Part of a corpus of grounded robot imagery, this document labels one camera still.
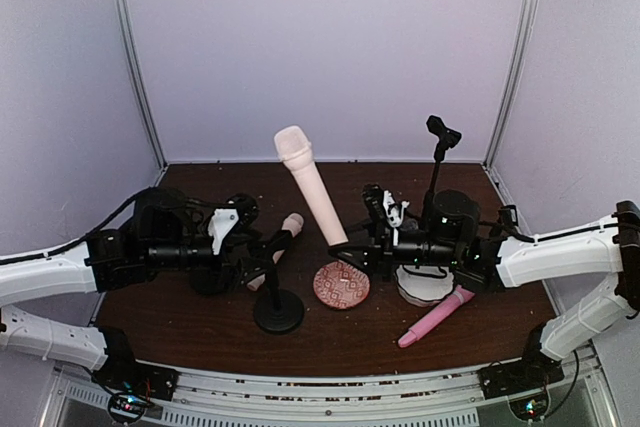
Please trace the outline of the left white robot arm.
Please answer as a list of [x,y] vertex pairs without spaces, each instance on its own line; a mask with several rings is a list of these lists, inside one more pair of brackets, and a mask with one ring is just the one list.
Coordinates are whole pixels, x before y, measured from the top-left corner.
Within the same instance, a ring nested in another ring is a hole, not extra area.
[[134,370],[126,335],[34,316],[18,303],[60,294],[104,293],[185,271],[203,295],[226,293],[273,267],[279,241],[264,242],[252,224],[254,198],[207,202],[151,187],[123,202],[97,227],[66,244],[1,259],[1,347],[92,372]]

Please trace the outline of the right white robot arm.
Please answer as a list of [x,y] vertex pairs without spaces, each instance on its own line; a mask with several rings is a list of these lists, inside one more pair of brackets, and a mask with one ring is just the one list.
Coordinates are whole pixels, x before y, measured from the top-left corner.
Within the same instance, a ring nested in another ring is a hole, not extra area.
[[425,198],[418,228],[393,225],[395,208],[371,185],[363,194],[371,217],[365,244],[330,247],[332,257],[389,276],[399,266],[443,267],[463,289],[503,291],[543,279],[602,272],[604,280],[564,314],[534,329],[524,357],[559,362],[639,309],[639,208],[621,201],[613,214],[584,226],[524,236],[517,212],[504,207],[487,238],[481,209],[466,194],[444,190]]

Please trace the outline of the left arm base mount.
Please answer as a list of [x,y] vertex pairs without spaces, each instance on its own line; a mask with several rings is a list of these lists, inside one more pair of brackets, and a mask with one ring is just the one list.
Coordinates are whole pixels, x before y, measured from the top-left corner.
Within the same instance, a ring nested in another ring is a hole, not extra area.
[[105,364],[100,370],[86,372],[107,393],[106,411],[119,425],[141,420],[158,401],[171,401],[179,379],[175,369],[139,362]]

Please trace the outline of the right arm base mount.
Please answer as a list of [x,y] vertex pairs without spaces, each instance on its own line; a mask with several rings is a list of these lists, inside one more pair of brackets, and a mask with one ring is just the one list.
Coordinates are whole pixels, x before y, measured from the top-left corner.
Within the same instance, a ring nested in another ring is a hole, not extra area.
[[557,363],[545,364],[524,359],[493,362],[478,372],[486,400],[505,398],[511,414],[525,422],[541,421],[551,411],[549,387],[562,381],[564,371]]

